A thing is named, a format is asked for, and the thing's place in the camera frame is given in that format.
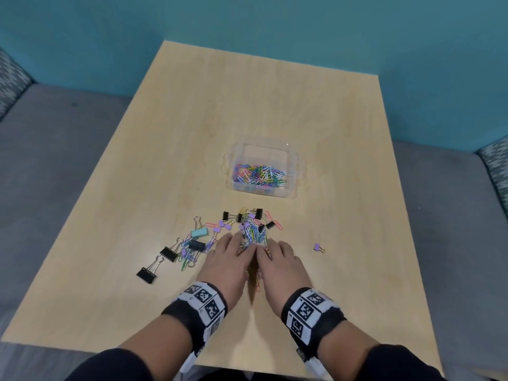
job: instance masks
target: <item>wall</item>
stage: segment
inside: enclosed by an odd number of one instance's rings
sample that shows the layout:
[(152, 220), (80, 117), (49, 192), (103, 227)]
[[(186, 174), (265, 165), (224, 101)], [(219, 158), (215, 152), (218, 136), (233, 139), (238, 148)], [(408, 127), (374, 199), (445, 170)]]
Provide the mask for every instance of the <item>wall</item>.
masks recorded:
[(508, 0), (0, 0), (41, 83), (132, 95), (163, 39), (379, 74), (392, 136), (473, 151), (508, 134)]

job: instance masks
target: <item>left hand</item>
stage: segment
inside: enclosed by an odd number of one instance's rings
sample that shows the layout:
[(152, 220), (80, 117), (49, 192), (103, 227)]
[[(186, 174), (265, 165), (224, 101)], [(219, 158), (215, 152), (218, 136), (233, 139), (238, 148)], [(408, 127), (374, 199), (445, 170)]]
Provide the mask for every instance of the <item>left hand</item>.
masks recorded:
[(242, 296), (248, 279), (246, 270), (256, 252), (256, 244), (252, 243), (238, 255), (242, 238), (240, 231), (234, 236), (227, 233), (220, 238), (215, 250), (207, 253), (206, 261), (196, 278), (196, 281), (211, 283), (220, 290), (228, 304), (228, 312)]

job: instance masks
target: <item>wooden table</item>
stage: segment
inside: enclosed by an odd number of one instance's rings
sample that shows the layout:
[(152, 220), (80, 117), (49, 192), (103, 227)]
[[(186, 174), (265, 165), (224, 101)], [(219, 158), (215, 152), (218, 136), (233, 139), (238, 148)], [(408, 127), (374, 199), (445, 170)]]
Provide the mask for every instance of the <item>wooden table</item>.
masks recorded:
[[(295, 198), (228, 188), (229, 154), (248, 134), (298, 147)], [(119, 345), (194, 281), (203, 260), (184, 272), (165, 261), (153, 285), (136, 272), (185, 237), (194, 216), (217, 222), (244, 206), (283, 225), (270, 236), (293, 245), (314, 287), (349, 320), (441, 368), (378, 77), (171, 42), (3, 340), (89, 352)], [(305, 375), (263, 289), (244, 292), (198, 363)]]

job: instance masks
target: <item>transparent container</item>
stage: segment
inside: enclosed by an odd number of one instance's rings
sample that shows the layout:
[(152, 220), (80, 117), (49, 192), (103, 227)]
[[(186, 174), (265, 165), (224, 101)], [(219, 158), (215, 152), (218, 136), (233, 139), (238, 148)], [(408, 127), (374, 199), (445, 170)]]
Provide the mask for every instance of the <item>transparent container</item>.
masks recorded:
[[(280, 187), (269, 187), (245, 182), (245, 166), (267, 166), (285, 172), (286, 182)], [(296, 192), (297, 154), (294, 146), (272, 138), (246, 137), (233, 148), (231, 181), (233, 189), (271, 197), (292, 197)]]

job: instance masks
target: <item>black wristband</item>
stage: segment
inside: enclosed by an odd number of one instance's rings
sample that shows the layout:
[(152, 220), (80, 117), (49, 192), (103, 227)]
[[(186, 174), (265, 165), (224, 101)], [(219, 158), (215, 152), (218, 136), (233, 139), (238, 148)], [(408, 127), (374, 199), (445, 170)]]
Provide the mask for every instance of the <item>black wristband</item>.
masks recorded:
[(217, 287), (206, 282), (194, 282), (162, 311), (187, 328), (196, 357), (227, 313), (224, 296)]
[(296, 290), (286, 301), (280, 318), (308, 359), (318, 357), (322, 338), (346, 320), (337, 304), (311, 288)]

